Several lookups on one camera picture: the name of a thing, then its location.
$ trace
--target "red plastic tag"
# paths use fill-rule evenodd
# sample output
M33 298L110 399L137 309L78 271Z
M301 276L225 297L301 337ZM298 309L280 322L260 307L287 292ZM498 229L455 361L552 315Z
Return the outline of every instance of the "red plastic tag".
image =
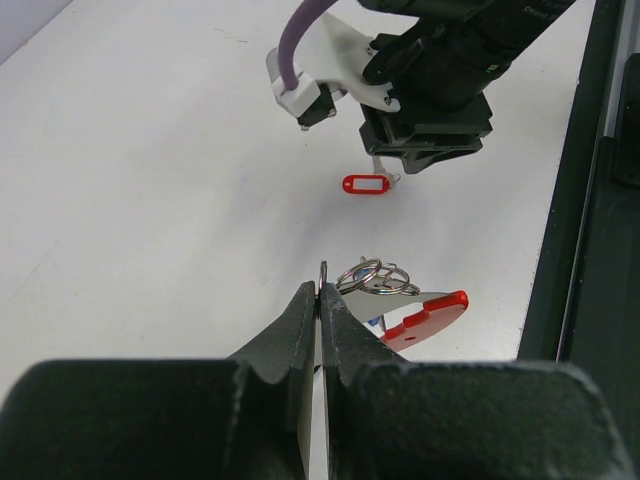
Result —
M383 195L391 190L391 181L386 175L349 175L342 189L350 195Z
M381 340L399 352L441 332L460 318L468 306L469 298L465 292L424 302L422 311L387 330Z

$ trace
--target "white tabletop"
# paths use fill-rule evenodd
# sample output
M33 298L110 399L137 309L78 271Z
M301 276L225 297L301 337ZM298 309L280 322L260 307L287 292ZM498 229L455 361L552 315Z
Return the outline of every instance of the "white tabletop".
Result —
M0 66L0 398L43 359L225 357L361 255L469 294L410 359L515 356L593 0L487 89L484 150L381 198L340 188L371 168L354 102L303 134L271 96L296 3L76 0Z

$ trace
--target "key tag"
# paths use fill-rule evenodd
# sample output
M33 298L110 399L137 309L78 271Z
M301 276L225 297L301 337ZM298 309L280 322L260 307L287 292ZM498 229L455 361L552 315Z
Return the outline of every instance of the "key tag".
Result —
M384 195L400 180L400 175L391 175L382 165L379 156L373 158L373 174L348 175L342 180L342 189L349 195Z
M394 263L361 258L361 263L343 273L336 282L351 314L362 323L380 327L380 340L396 352L420 343L446 329L467 310L465 292L421 292L407 272ZM414 303L418 313L387 328L385 314Z

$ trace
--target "white bracket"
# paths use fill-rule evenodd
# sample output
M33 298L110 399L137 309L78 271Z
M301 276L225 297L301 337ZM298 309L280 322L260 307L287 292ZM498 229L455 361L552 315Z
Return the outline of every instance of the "white bracket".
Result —
M318 84L329 86L334 100L350 93L358 103L384 112L398 112L400 102L391 98L391 83L369 85L362 72L375 54L371 38L342 20L325 13L305 33L295 54L296 66ZM267 56L271 82L278 81L277 53Z

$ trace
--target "purple cable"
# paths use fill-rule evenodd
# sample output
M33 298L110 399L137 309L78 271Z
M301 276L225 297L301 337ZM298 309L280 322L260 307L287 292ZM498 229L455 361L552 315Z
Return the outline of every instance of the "purple cable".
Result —
M309 27L338 0L304 0L289 19L278 45L278 68L288 91L298 88L293 55Z

